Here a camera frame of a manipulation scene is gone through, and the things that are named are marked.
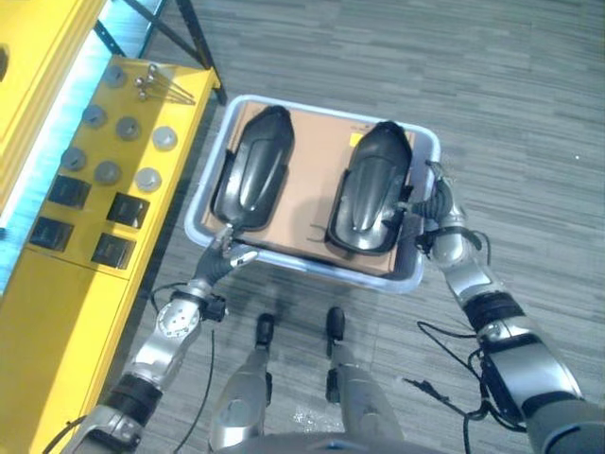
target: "black cable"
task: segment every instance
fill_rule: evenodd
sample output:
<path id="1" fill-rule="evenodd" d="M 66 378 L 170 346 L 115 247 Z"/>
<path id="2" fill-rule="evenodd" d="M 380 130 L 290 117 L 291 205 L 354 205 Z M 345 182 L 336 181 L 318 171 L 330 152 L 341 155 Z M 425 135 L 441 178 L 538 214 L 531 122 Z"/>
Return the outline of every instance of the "black cable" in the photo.
<path id="1" fill-rule="evenodd" d="M 187 440 L 189 439 L 189 436 L 193 432 L 193 429 L 196 428 L 196 425 L 198 424 L 199 417 L 201 416 L 201 413 L 204 411 L 204 407 L 206 406 L 206 401 L 208 400 L 208 393 L 210 392 L 210 385 L 212 384 L 212 375 L 213 375 L 213 371 L 215 369 L 215 330 L 214 329 L 212 330 L 212 353 L 210 355 L 211 355 L 210 373 L 208 374 L 208 382 L 206 383 L 206 392 L 204 393 L 204 398 L 201 400 L 201 405 L 199 406 L 198 414 L 196 414 L 196 417 L 194 418 L 193 422 L 191 423 L 191 427 L 189 428 L 189 430 L 187 430 L 187 433 L 185 434 L 185 436 L 183 437 L 183 439 L 181 440 L 181 442 L 179 443 L 177 448 L 173 451 L 175 454 L 179 452 L 179 449 L 181 449 L 185 445 L 185 443 L 187 443 Z"/>
<path id="2" fill-rule="evenodd" d="M 187 285 L 186 282 L 172 282 L 170 284 L 166 284 L 165 286 L 156 287 L 154 290 L 152 290 L 151 293 L 149 293 L 149 302 L 153 306 L 153 310 L 155 310 L 156 315 L 158 315 L 160 313 L 160 309 L 158 308 L 158 303 L 155 300 L 156 293 L 158 293 L 159 291 L 162 291 L 162 290 L 168 290 L 169 288 L 177 288 L 177 287 L 186 286 L 186 285 Z"/>
<path id="3" fill-rule="evenodd" d="M 438 326 L 435 326 L 434 324 L 427 323 L 427 322 L 416 322 L 416 324 L 418 325 L 418 328 L 423 333 L 425 333 L 426 336 L 428 336 L 433 342 L 435 342 L 439 347 L 441 347 L 441 349 L 443 349 L 450 357 L 452 357 L 458 363 L 460 363 L 466 370 L 468 370 L 471 374 L 473 374 L 477 380 L 481 379 L 481 377 L 475 371 L 475 369 L 467 364 L 468 361 L 464 362 L 462 359 L 460 359 L 458 357 L 458 355 L 456 355 L 449 348 L 447 348 L 444 343 L 442 343 L 439 339 L 437 339 L 435 336 L 433 336 L 431 333 L 429 333 L 426 330 L 426 328 L 433 329 L 433 330 L 435 330 L 435 331 L 437 331 L 439 333 L 442 333 L 442 334 L 444 334 L 446 336 L 450 336 L 450 337 L 456 338 L 456 339 L 475 339 L 475 334 L 454 333 L 454 332 L 451 332 L 451 331 L 447 331 L 447 330 L 445 330 L 443 328 L 439 328 Z"/>
<path id="4" fill-rule="evenodd" d="M 84 419 L 86 419 L 86 415 L 80 416 L 78 419 L 75 419 L 74 421 L 67 421 L 67 425 L 64 428 L 62 428 L 57 435 L 55 435 L 55 438 L 53 438 L 48 445 L 46 445 L 46 447 L 44 448 L 44 451 L 42 451 L 42 453 L 50 454 L 50 451 L 53 450 L 53 448 L 57 445 L 57 443 L 60 442 L 62 440 L 62 438 L 65 435 L 67 435 L 67 433 L 69 433 L 69 431 L 71 429 L 79 426 L 81 424 L 81 422 L 84 421 Z"/>
<path id="5" fill-rule="evenodd" d="M 487 236 L 485 236 L 485 237 L 486 237 L 486 243 L 488 244 L 488 252 L 489 252 L 491 246 L 489 243 L 489 239 L 487 238 Z M 481 395 L 481 405 L 479 406 L 479 408 L 477 410 L 467 412 L 467 411 L 462 410 L 460 407 L 456 406 L 455 404 L 452 404 L 450 402 L 449 397 L 444 396 L 443 394 L 440 394 L 437 390 L 435 390 L 433 385 L 431 385 L 428 381 L 424 380 L 423 382 L 418 382 L 415 380 L 406 379 L 406 381 L 408 383 L 412 384 L 413 386 L 415 386 L 422 392 L 427 393 L 431 397 L 437 399 L 443 405 L 448 407 L 450 410 L 455 411 L 457 414 L 459 414 L 463 417 L 462 438 L 464 441 L 464 452 L 466 454 L 471 454 L 471 443 L 470 443 L 470 436 L 469 436 L 469 423 L 471 421 L 481 421 L 481 420 L 485 419 L 488 415 L 490 415 L 496 423 L 498 423 L 500 426 L 502 426 L 503 428 L 505 428 L 507 430 L 511 430 L 514 432 L 527 432 L 527 429 L 525 427 L 508 421 L 498 411 L 498 409 L 494 406 L 494 404 L 490 401 L 490 393 L 489 393 L 487 384 L 485 383 L 485 380 L 483 378 L 483 374 L 480 375 L 477 372 L 477 370 L 475 369 L 475 366 L 473 364 L 473 360 L 475 358 L 477 358 L 478 360 L 481 360 L 481 352 L 482 352 L 481 348 L 477 348 L 473 352 L 471 352 L 471 354 L 467 357 L 466 362 L 464 362 L 458 355 L 456 355 L 449 348 L 447 348 L 445 346 L 445 344 L 443 344 L 439 339 L 437 339 L 435 336 L 433 336 L 431 333 L 429 333 L 427 331 L 427 328 L 430 328 L 436 332 L 442 333 L 445 336 L 449 336 L 449 337 L 456 338 L 456 339 L 474 339 L 475 338 L 474 334 L 461 334 L 461 333 L 451 332 L 451 331 L 445 330 L 443 328 L 440 328 L 438 326 L 435 326 L 434 324 L 427 323 L 427 322 L 416 322 L 416 324 L 418 325 L 419 329 L 429 339 L 431 339 L 433 342 L 435 342 L 450 357 L 455 359 L 456 362 L 458 362 L 465 369 L 467 369 L 469 372 L 471 372 L 471 374 L 473 374 L 473 376 L 477 379 L 477 381 L 479 383 L 479 393 Z"/>

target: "yellow shelf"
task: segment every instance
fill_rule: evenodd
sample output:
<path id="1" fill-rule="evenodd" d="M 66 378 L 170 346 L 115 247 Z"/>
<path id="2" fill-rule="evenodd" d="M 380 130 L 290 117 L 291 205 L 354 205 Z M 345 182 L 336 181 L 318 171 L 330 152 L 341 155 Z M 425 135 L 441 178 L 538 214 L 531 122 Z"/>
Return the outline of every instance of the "yellow shelf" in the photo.
<path id="1" fill-rule="evenodd" d="M 105 0 L 0 0 L 0 213 Z"/>
<path id="2" fill-rule="evenodd" d="M 92 103 L 107 113 L 95 130 L 80 125 L 72 146 L 86 154 L 86 166 L 59 174 L 91 185 L 82 209 L 51 201 L 40 216 L 73 225 L 63 252 L 31 243 L 22 253 L 0 305 L 0 452 L 41 452 L 52 437 L 95 405 L 129 316 L 147 262 L 212 89 L 214 70 L 160 65 L 161 71 L 192 93 L 195 106 L 137 99 L 131 83 L 147 71 L 148 62 L 113 57 L 127 73 L 121 88 L 99 84 Z M 115 134 L 122 116 L 141 126 L 138 139 L 125 142 Z M 178 145 L 157 150 L 150 135 L 159 126 L 171 127 Z M 98 163 L 111 160 L 122 176 L 110 186 L 94 180 Z M 160 172 L 162 185 L 152 193 L 133 182 L 141 168 Z M 117 192 L 148 201 L 140 229 L 106 220 Z M 124 270 L 91 261 L 101 233 L 135 241 Z"/>

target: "gray knob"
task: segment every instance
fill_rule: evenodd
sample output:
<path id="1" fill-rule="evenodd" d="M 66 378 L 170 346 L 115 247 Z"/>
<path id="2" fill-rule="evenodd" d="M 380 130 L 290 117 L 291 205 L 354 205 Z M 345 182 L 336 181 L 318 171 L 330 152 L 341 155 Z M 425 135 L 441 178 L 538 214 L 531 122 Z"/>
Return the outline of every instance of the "gray knob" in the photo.
<path id="1" fill-rule="evenodd" d="M 162 177 L 155 168 L 145 167 L 136 172 L 134 182 L 143 192 L 153 192 L 162 184 Z"/>
<path id="2" fill-rule="evenodd" d="M 84 112 L 82 113 L 82 122 L 86 126 L 90 126 L 97 130 L 107 122 L 107 114 L 100 106 L 91 104 L 84 109 Z"/>
<path id="3" fill-rule="evenodd" d="M 60 165 L 76 172 L 86 166 L 86 155 L 80 148 L 70 147 L 60 156 Z"/>
<path id="4" fill-rule="evenodd" d="M 117 64 L 109 66 L 103 73 L 103 81 L 110 88 L 120 88 L 124 86 L 127 80 L 124 70 Z"/>
<path id="5" fill-rule="evenodd" d="M 114 161 L 103 161 L 95 169 L 95 181 L 99 184 L 115 184 L 121 176 L 122 170 Z"/>
<path id="6" fill-rule="evenodd" d="M 122 140 L 136 140 L 141 135 L 141 126 L 136 118 L 132 116 L 123 116 L 115 125 L 115 133 Z"/>
<path id="7" fill-rule="evenodd" d="M 177 134 L 169 126 L 161 126 L 153 132 L 153 145 L 157 149 L 168 151 L 177 146 Z"/>

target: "cardboard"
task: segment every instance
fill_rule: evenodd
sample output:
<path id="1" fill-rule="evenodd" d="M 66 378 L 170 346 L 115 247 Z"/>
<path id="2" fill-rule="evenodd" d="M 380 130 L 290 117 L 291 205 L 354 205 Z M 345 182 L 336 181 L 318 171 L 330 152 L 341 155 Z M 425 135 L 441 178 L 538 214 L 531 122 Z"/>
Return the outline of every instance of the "cardboard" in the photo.
<path id="1" fill-rule="evenodd" d="M 246 123 L 267 105 L 249 102 L 240 111 L 229 141 L 236 150 Z M 338 267 L 382 275 L 394 271 L 396 248 L 379 256 L 343 251 L 324 242 L 334 196 L 354 146 L 373 124 L 320 113 L 290 110 L 294 127 L 294 150 L 281 198 L 269 225 L 259 232 L 246 232 L 240 239 L 263 248 L 311 257 Z M 413 147 L 413 133 L 407 140 Z M 206 209 L 205 227 L 216 232 L 222 223 Z"/>

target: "plastic bin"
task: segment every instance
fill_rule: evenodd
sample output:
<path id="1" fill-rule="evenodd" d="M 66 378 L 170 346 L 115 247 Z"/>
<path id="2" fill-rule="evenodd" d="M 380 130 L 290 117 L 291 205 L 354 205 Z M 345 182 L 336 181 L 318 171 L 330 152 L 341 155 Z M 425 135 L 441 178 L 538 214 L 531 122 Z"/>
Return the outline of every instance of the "plastic bin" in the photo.
<path id="1" fill-rule="evenodd" d="M 290 110 L 303 110 L 310 113 L 358 120 L 364 123 L 384 121 L 383 118 L 323 109 L 265 96 L 244 95 L 235 98 L 231 101 L 225 112 L 218 137 L 214 142 L 208 161 L 206 162 L 206 167 L 201 174 L 198 189 L 185 215 L 185 232 L 192 241 L 200 246 L 208 246 L 213 238 L 214 233 L 205 228 L 201 220 L 214 193 L 215 185 L 223 166 L 227 144 L 232 135 L 240 109 L 247 102 L 252 101 L 269 105 L 279 104 Z M 416 134 L 410 168 L 410 183 L 414 187 L 410 201 L 421 201 L 429 197 L 433 184 L 433 175 L 424 162 L 427 159 L 431 161 L 438 161 L 440 159 L 440 142 L 435 133 L 426 128 L 408 125 L 407 123 L 399 124 L 407 131 L 412 131 Z M 423 278 L 423 258 L 414 246 L 414 239 L 423 232 L 423 228 L 424 223 L 419 217 L 407 216 L 405 218 L 402 233 L 397 243 L 394 272 L 381 276 L 348 270 L 308 257 L 278 253 L 263 249 L 262 247 L 258 248 L 260 251 L 258 260 L 340 283 L 374 288 L 388 293 L 409 293 L 420 284 Z"/>

